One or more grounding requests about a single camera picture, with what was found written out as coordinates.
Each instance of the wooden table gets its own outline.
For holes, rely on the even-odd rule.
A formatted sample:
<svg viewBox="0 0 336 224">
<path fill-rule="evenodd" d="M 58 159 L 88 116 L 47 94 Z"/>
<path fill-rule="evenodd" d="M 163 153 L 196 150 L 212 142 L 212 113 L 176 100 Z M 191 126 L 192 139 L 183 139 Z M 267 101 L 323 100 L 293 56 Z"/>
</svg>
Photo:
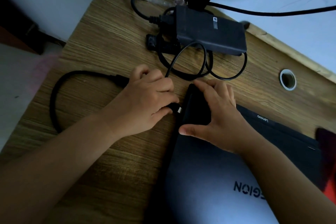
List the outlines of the wooden table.
<svg viewBox="0 0 336 224">
<path fill-rule="evenodd" d="M 163 10 L 145 1 L 137 5 L 152 15 Z M 1 163 L 35 149 L 56 135 L 48 113 L 49 97 L 64 73 L 91 70 L 128 76 L 141 63 L 165 72 L 157 54 L 145 47 L 146 34 L 157 31 L 155 25 L 132 11 L 130 0 L 93 0 L 4 147 Z M 317 127 L 336 132 L 336 84 L 255 36 L 246 33 L 246 39 L 246 70 L 229 82 L 235 88 L 237 103 L 313 138 Z M 235 74 L 243 63 L 242 57 L 214 56 L 214 71 L 222 76 Z M 202 60 L 200 52 L 190 50 L 178 59 L 176 68 L 197 72 Z M 296 74 L 297 88 L 292 92 L 280 86 L 279 71 L 284 68 Z M 174 75 L 171 78 L 176 93 L 183 99 L 190 82 Z M 120 91 L 103 78 L 71 79 L 57 99 L 61 125 L 68 127 L 97 111 Z M 69 190 L 46 222 L 141 223 L 174 125 L 175 117 L 169 115 L 152 130 L 118 141 Z"/>
</svg>

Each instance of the white floor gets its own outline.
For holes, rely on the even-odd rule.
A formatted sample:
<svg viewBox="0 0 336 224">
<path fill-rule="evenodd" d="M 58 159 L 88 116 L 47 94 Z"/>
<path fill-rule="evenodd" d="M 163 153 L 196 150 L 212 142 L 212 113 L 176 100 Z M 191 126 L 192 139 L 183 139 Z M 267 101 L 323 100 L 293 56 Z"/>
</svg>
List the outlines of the white floor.
<svg viewBox="0 0 336 224">
<path fill-rule="evenodd" d="M 55 44 L 43 55 L 0 44 L 0 150 L 61 52 Z"/>
</svg>

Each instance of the laptop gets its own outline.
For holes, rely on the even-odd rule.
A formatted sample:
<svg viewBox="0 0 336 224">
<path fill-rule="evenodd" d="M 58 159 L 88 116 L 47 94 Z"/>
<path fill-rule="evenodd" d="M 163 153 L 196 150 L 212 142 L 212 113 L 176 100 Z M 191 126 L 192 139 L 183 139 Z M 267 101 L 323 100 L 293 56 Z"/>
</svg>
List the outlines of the laptop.
<svg viewBox="0 0 336 224">
<path fill-rule="evenodd" d="M 317 187 L 324 187 L 316 140 L 242 106 L 237 109 Z M 210 121 L 203 94 L 191 84 L 144 223 L 278 223 L 258 182 L 238 155 L 178 133 L 182 124 L 206 125 Z"/>
</svg>

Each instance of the small white object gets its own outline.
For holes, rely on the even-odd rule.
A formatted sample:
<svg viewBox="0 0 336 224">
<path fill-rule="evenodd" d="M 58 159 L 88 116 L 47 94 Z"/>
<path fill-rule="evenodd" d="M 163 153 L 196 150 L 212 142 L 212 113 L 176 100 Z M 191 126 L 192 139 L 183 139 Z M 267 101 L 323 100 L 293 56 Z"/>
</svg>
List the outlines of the small white object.
<svg viewBox="0 0 336 224">
<path fill-rule="evenodd" d="M 296 88 L 296 77 L 294 73 L 289 69 L 284 69 L 279 75 L 280 83 L 285 90 L 293 90 Z"/>
</svg>

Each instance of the adapter label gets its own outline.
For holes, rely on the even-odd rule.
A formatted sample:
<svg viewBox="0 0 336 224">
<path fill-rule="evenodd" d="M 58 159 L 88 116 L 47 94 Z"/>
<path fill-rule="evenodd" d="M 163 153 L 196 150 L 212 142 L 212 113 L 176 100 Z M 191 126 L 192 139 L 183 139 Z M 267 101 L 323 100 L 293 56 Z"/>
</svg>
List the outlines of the adapter label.
<svg viewBox="0 0 336 224">
<path fill-rule="evenodd" d="M 213 17 L 213 28 L 218 29 L 217 17 Z"/>
</svg>

